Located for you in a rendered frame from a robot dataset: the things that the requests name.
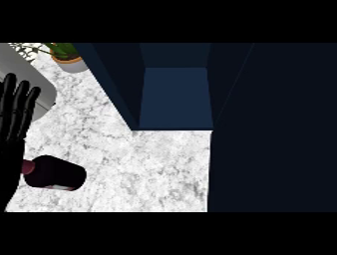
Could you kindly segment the dark red wine bottle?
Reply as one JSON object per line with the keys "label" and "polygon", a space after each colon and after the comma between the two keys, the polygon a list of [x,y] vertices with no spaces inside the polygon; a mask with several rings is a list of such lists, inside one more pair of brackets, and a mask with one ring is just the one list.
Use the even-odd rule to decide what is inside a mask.
{"label": "dark red wine bottle", "polygon": [[76,190],[87,179],[85,169],[51,155],[23,160],[22,173],[29,186],[68,191]]}

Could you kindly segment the potted green plant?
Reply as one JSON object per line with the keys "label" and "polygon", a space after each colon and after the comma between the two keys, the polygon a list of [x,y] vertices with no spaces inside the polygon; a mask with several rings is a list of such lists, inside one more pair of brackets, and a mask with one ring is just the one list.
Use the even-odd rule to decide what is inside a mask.
{"label": "potted green plant", "polygon": [[78,74],[88,70],[72,43],[10,43],[10,47],[28,63],[32,63],[36,55],[42,53],[48,55],[66,73]]}

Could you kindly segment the grey sink basin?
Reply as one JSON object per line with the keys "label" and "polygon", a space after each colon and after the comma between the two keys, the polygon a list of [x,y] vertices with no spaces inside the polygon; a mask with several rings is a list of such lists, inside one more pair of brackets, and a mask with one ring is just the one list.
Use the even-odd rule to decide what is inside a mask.
{"label": "grey sink basin", "polygon": [[32,87],[41,88],[41,95],[36,99],[32,116],[32,120],[35,121],[51,109],[56,102],[57,91],[50,81],[16,53],[8,44],[0,43],[0,82],[8,73],[16,75],[17,81],[26,80],[31,82]]}

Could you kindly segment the dark blue open cabinet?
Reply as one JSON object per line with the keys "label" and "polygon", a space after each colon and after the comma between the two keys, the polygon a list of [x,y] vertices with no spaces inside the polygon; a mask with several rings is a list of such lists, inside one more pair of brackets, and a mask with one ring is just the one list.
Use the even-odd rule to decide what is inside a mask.
{"label": "dark blue open cabinet", "polygon": [[212,130],[249,43],[78,43],[131,130]]}

